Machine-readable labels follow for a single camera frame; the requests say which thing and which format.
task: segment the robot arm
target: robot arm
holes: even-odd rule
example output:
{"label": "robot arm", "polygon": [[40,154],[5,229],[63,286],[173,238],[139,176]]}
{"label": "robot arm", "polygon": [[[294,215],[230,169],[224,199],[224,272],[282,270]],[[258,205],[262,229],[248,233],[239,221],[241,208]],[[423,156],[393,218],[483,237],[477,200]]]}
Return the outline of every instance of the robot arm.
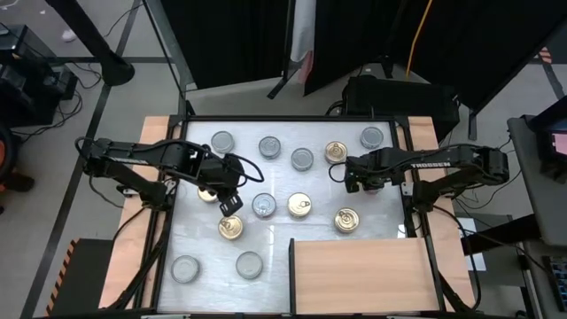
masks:
{"label": "robot arm", "polygon": [[387,147],[360,157],[346,158],[346,191],[380,190],[384,183],[399,185],[408,170],[460,168],[433,182],[418,181],[408,191],[417,209],[431,211],[440,196],[460,195],[467,189],[499,185],[509,179],[508,156],[498,149],[471,144],[450,145],[438,150],[408,152]]}
{"label": "robot arm", "polygon": [[[88,153],[78,146],[81,140],[90,144]],[[202,191],[216,194],[221,202],[220,209],[225,216],[231,216],[240,207],[242,200],[237,187],[240,177],[263,182],[261,171],[248,159],[236,154],[226,154],[222,159],[210,151],[208,145],[198,145],[181,140],[162,140],[155,144],[114,142],[100,138],[97,141],[81,137],[75,147],[86,160],[83,171],[94,177],[107,177],[137,191],[144,205],[163,210],[169,206],[167,187],[161,182],[150,182],[126,166],[136,164],[155,167],[159,171],[179,177],[197,185]],[[260,179],[244,173],[240,160],[255,167]]]}

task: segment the can lid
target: can lid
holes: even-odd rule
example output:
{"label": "can lid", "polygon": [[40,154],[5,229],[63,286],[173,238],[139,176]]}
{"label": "can lid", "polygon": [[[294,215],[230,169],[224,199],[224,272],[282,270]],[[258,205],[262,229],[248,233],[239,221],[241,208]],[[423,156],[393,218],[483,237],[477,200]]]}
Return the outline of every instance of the can lid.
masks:
{"label": "can lid", "polygon": [[274,159],[280,154],[282,145],[277,138],[273,136],[266,136],[260,140],[258,148],[260,149],[260,154],[262,154],[262,156]]}
{"label": "can lid", "polygon": [[268,193],[258,194],[252,201],[252,210],[259,217],[269,217],[276,210],[276,199]]}
{"label": "can lid", "polygon": [[211,195],[207,190],[200,190],[199,188],[197,188],[197,195],[206,203],[214,203],[219,200],[216,198],[216,194]]}
{"label": "can lid", "polygon": [[287,200],[287,208],[294,217],[303,217],[311,210],[311,199],[304,193],[295,193]]}
{"label": "can lid", "polygon": [[189,255],[178,257],[171,265],[171,277],[180,284],[190,283],[198,272],[198,261]]}
{"label": "can lid", "polygon": [[222,217],[219,222],[219,232],[228,240],[237,239],[242,235],[243,230],[244,224],[238,216]]}
{"label": "can lid", "polygon": [[346,160],[346,146],[340,142],[330,142],[325,147],[325,158],[331,164]]}
{"label": "can lid", "polygon": [[291,154],[291,164],[298,171],[306,171],[313,165],[313,153],[307,148],[298,148]]}
{"label": "can lid", "polygon": [[255,252],[245,252],[238,256],[237,273],[244,279],[254,279],[262,272],[262,258]]}
{"label": "can lid", "polygon": [[227,131],[216,132],[211,138],[211,145],[219,153],[228,153],[234,147],[234,138]]}
{"label": "can lid", "polygon": [[341,208],[335,215],[335,226],[342,232],[352,232],[358,224],[358,214],[351,208]]}
{"label": "can lid", "polygon": [[384,134],[382,134],[380,128],[369,127],[362,131],[361,143],[367,149],[374,150],[378,148],[382,141],[384,141]]}

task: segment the orange cable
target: orange cable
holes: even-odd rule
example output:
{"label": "orange cable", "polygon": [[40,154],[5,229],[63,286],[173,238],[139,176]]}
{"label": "orange cable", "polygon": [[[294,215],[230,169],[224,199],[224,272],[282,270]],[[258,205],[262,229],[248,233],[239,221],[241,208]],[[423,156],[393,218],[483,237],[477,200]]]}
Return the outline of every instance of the orange cable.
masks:
{"label": "orange cable", "polygon": [[409,52],[409,60],[408,60],[408,67],[406,68],[406,79],[409,77],[409,69],[411,68],[411,60],[414,57],[414,49],[416,48],[417,38],[419,37],[419,33],[422,30],[423,23],[425,22],[425,18],[427,17],[427,13],[429,12],[429,8],[431,7],[431,3],[433,0],[429,0],[427,6],[425,7],[425,12],[422,16],[422,21],[419,22],[419,27],[417,27],[416,36],[414,36],[414,41],[411,43],[411,51]]}

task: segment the warning stripe tape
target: warning stripe tape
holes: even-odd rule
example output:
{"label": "warning stripe tape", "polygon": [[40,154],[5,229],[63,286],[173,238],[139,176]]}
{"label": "warning stripe tape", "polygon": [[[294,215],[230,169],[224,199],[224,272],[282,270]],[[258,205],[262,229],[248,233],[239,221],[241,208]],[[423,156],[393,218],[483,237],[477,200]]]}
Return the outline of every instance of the warning stripe tape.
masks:
{"label": "warning stripe tape", "polygon": [[53,306],[55,305],[55,300],[59,295],[59,290],[61,289],[61,285],[63,284],[63,278],[65,277],[65,273],[67,272],[67,268],[69,267],[69,262],[71,261],[71,256],[73,255],[74,248],[77,246],[79,239],[74,239],[69,244],[67,248],[67,252],[65,254],[65,258],[63,259],[63,265],[61,266],[61,270],[57,275],[57,279],[55,280],[55,284],[53,285],[53,290],[51,290],[50,299],[47,302],[47,307],[45,308],[44,316],[50,316],[51,312],[53,311]]}
{"label": "warning stripe tape", "polygon": [[549,50],[548,50],[547,47],[543,47],[541,49],[540,58],[541,58],[541,61],[543,61],[544,63],[551,64],[553,62],[553,60],[551,58],[551,53],[549,53]]}

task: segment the black curtain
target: black curtain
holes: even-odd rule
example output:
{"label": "black curtain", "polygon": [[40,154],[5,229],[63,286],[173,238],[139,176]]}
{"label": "black curtain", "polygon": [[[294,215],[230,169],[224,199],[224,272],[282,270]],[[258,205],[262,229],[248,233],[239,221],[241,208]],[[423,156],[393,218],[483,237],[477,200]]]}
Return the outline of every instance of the black curtain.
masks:
{"label": "black curtain", "polygon": [[307,77],[305,94],[320,89],[381,54],[399,2],[317,1],[313,69]]}
{"label": "black curtain", "polygon": [[[390,31],[399,3],[318,1],[315,62],[306,94],[383,54],[384,32]],[[427,0],[408,1],[390,52],[394,62],[407,64],[426,5]],[[435,0],[416,44],[412,71],[429,82],[453,86],[461,101],[478,112],[566,19],[567,1]]]}
{"label": "black curtain", "polygon": [[288,0],[162,0],[198,88],[282,75]]}

